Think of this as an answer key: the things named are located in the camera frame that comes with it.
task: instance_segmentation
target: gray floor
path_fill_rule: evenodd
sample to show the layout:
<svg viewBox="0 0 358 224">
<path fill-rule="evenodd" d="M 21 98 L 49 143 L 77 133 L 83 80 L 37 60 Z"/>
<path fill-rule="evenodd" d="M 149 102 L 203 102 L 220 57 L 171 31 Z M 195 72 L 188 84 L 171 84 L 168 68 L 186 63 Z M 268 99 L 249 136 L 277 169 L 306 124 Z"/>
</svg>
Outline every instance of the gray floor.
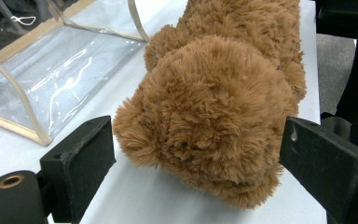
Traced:
<svg viewBox="0 0 358 224">
<path fill-rule="evenodd" d="M 351 72 L 353 39 L 317 35 L 321 112 L 336 113 L 336 106 Z"/>
</svg>

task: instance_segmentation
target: black clamp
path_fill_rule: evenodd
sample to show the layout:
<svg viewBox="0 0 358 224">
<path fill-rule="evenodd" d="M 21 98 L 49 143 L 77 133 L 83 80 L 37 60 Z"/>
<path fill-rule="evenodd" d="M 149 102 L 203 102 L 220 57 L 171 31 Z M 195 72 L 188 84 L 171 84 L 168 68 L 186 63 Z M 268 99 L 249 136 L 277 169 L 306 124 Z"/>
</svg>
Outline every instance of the black clamp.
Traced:
<svg viewBox="0 0 358 224">
<path fill-rule="evenodd" d="M 358 224 L 358 125 L 331 119 L 339 129 L 288 118 L 281 164 L 324 207 L 329 224 Z"/>
<path fill-rule="evenodd" d="M 41 171 L 0 177 L 0 223 L 79 223 L 116 162 L 110 116 L 89 120 L 40 159 Z"/>
</svg>

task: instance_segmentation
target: brown teddy bear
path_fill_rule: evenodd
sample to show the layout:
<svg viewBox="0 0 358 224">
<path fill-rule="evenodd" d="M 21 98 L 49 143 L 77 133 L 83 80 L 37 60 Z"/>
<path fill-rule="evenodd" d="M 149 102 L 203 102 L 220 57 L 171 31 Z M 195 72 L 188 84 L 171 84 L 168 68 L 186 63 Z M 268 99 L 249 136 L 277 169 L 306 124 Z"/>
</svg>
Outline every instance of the brown teddy bear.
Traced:
<svg viewBox="0 0 358 224">
<path fill-rule="evenodd" d="M 287 116 L 305 95 L 298 0 L 189 0 L 145 49 L 147 75 L 113 131 L 136 165 L 160 166 L 227 204 L 279 184 Z"/>
</svg>

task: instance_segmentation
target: white table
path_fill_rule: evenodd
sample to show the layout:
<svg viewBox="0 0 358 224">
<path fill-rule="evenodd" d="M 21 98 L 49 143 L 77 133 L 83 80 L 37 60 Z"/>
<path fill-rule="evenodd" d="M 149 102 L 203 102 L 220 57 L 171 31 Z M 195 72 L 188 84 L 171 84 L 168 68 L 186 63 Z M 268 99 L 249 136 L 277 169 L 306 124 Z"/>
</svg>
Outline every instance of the white table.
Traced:
<svg viewBox="0 0 358 224">
<path fill-rule="evenodd" d="M 141 19 L 149 34 L 163 24 L 176 24 L 186 5 L 184 0 L 137 1 Z M 151 18 L 148 9 L 158 10 Z M 316 64 L 314 2 L 301 2 L 301 39 L 305 52 L 308 94 L 300 103 L 299 116 L 319 123 L 319 91 Z M 55 138 L 41 147 L 0 128 L 0 176 L 18 170 L 40 170 L 39 159 L 66 135 L 88 119 L 111 115 L 126 97 L 131 97 L 145 71 L 144 51 L 135 57 L 86 105 Z M 121 152 L 115 139 L 117 163 L 110 169 L 82 219 L 88 223 L 123 224 L 325 224 L 324 209 L 287 171 L 273 197 L 255 210 L 237 210 L 208 193 L 182 185 L 172 175 L 154 168 L 136 168 Z"/>
</svg>

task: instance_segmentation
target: clear plastic bag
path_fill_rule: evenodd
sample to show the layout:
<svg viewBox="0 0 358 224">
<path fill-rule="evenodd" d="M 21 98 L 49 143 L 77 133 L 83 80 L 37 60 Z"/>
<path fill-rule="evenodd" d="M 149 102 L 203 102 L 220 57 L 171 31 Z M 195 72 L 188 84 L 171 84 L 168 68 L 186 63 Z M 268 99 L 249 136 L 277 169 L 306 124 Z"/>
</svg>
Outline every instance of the clear plastic bag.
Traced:
<svg viewBox="0 0 358 224">
<path fill-rule="evenodd" d="M 48 1 L 53 18 L 0 50 L 0 126 L 48 145 L 148 40 L 131 2 Z"/>
</svg>

